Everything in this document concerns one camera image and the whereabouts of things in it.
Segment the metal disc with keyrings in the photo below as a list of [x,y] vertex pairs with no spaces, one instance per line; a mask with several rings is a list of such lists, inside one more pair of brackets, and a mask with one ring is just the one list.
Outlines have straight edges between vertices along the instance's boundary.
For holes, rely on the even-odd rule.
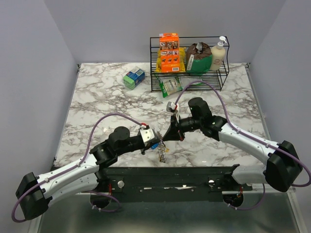
[[169,151],[169,149],[166,147],[160,131],[157,131],[156,135],[160,139],[160,142],[158,143],[158,146],[156,148],[157,149],[157,155],[158,155],[159,162],[166,163],[167,159],[166,159],[165,155]]

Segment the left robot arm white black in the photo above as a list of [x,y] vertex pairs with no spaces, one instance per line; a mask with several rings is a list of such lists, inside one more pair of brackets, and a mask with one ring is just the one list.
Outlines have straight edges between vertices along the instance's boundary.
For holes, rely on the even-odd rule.
[[38,176],[32,172],[24,175],[16,190],[17,203],[13,208],[21,207],[24,221],[28,221],[45,213],[57,197],[65,196],[63,188],[67,185],[71,194],[94,189],[102,192],[108,180],[100,175],[101,170],[116,163],[125,153],[140,150],[144,154],[159,142],[160,138],[150,127],[140,129],[136,136],[130,136],[129,129],[124,126],[117,127],[82,158]]

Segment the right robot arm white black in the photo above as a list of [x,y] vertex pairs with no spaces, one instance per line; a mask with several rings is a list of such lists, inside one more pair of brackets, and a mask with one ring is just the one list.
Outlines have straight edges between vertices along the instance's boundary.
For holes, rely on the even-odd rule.
[[263,183],[280,192],[287,192],[302,171],[294,146],[288,142],[273,142],[263,139],[229,124],[228,120],[211,113],[205,100],[200,97],[188,102],[191,116],[181,118],[179,106],[168,102],[167,111],[172,112],[170,126],[163,141],[183,141],[187,132],[200,130],[206,137],[229,143],[254,156],[260,166],[241,166],[234,168],[224,177],[224,186],[235,190],[241,184]]

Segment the blue key tag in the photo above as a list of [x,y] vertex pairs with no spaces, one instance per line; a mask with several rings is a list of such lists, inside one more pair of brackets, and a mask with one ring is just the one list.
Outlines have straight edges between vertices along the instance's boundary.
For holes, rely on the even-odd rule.
[[151,149],[156,149],[158,147],[158,144],[154,144],[153,146],[151,146]]

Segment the green white pouch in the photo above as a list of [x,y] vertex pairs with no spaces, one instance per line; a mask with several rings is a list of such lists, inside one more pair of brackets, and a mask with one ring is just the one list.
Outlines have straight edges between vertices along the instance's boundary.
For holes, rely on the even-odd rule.
[[164,98],[166,98],[167,96],[171,94],[174,94],[176,92],[183,90],[183,87],[181,86],[181,83],[178,77],[156,75],[156,78],[159,81],[159,87],[162,92],[162,97]]

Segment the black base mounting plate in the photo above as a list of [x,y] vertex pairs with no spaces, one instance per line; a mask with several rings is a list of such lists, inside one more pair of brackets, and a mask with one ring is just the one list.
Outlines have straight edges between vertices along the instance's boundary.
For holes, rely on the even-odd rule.
[[99,172],[95,192],[112,192],[125,202],[223,201],[230,194],[251,191],[238,184],[236,166],[216,167],[108,167]]

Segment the silver green foil pouch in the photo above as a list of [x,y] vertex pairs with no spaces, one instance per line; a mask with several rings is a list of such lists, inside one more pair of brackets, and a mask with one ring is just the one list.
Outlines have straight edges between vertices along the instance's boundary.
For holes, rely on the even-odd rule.
[[201,83],[202,79],[201,78],[187,78],[187,77],[180,77],[179,78],[179,82],[181,84],[182,88],[185,88],[188,84],[194,82],[192,85],[194,86],[199,86],[199,85],[203,85],[203,83]]

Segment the green sponge pack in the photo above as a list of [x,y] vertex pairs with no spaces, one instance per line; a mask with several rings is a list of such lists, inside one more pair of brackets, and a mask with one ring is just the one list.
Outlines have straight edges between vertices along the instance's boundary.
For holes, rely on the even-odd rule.
[[123,77],[123,83],[125,87],[133,90],[145,79],[145,72],[139,67],[135,67]]

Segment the brown green coffee bag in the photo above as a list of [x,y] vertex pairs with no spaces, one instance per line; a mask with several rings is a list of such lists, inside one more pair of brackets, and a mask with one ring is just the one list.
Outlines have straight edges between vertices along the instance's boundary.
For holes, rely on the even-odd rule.
[[186,51],[186,72],[202,74],[210,70],[212,53],[208,44],[194,43]]

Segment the yellow snack bag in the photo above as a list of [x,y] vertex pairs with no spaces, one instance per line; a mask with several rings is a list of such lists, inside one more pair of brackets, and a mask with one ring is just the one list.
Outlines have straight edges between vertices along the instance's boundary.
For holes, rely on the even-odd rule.
[[170,73],[170,72],[185,72],[184,65],[185,48],[177,50],[158,50],[156,72]]

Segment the orange cardboard box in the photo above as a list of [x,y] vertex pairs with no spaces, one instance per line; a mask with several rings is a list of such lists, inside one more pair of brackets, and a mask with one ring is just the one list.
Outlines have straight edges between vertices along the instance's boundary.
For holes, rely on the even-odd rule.
[[161,33],[159,35],[159,52],[161,72],[180,71],[179,35],[177,33]]

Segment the cream lotion pump bottle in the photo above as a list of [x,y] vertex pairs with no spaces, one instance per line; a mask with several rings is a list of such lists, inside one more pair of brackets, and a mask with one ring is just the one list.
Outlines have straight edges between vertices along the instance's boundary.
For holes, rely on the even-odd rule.
[[226,50],[224,48],[225,43],[227,43],[226,37],[220,36],[217,45],[211,48],[212,64],[210,66],[210,70],[216,71],[220,68],[226,54]]

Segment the aluminium rail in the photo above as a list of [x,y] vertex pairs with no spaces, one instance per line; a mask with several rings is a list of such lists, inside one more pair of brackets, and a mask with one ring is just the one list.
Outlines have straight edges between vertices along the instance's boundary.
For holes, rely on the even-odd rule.
[[[252,184],[252,186],[243,185],[242,188],[237,188],[236,190],[231,191],[222,191],[222,194],[238,194],[242,190],[243,194],[248,193],[263,193],[263,185],[262,184]],[[265,184],[265,193],[282,193],[272,188],[270,185]]]

